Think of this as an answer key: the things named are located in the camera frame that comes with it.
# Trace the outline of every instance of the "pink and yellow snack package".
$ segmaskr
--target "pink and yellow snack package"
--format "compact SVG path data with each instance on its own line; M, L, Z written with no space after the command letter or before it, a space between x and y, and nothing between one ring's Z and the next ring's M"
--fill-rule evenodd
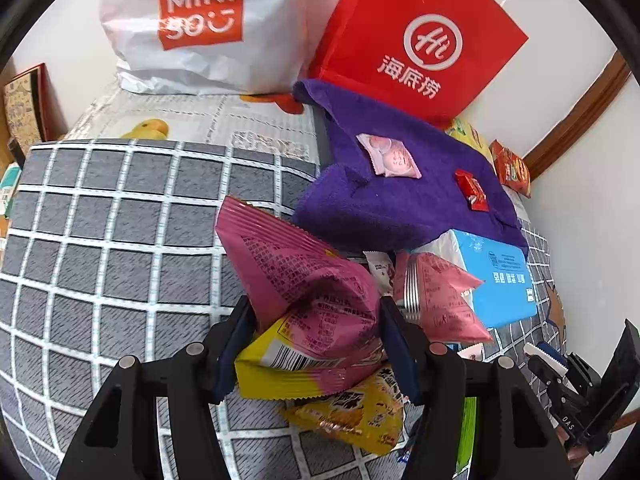
M402 414L402 393L385 365L349 390L286 410L285 418L303 430L386 455L402 433Z
M369 134L360 134L356 139L369 153L376 175L422 178L414 158L400 140Z
M398 253L394 301L431 341L476 343L491 335L465 301L484 282L431 253Z
M376 370L380 294L364 267L229 196L216 233L262 332L236 358L243 397L331 395Z

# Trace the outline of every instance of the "hi logo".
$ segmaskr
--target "hi logo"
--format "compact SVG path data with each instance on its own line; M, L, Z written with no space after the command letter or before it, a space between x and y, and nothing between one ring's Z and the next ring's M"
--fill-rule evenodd
M462 53L462 34L449 18L424 14L404 31L404 50L409 59L425 70L444 70Z
M164 50L242 41L244 0L159 0Z

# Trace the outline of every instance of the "red paper bag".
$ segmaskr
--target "red paper bag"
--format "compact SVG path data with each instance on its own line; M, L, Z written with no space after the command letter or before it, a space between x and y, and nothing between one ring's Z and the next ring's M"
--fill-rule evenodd
M158 0L162 48L242 41L244 0Z
M445 127L526 41L494 0L340 0L309 73Z

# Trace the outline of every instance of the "blue package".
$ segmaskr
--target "blue package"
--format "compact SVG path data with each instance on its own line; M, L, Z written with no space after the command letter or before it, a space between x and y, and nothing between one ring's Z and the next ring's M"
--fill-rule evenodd
M484 281L470 302L485 327L499 328L537 313L520 248L452 229L416 251L434 253Z

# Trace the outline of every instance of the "barcode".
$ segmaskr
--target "barcode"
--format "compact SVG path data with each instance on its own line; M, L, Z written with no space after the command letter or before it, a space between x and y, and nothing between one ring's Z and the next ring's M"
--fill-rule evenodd
M340 361L342 359L315 359L274 340L262 356L260 364L269 368L295 372L306 368L332 368Z

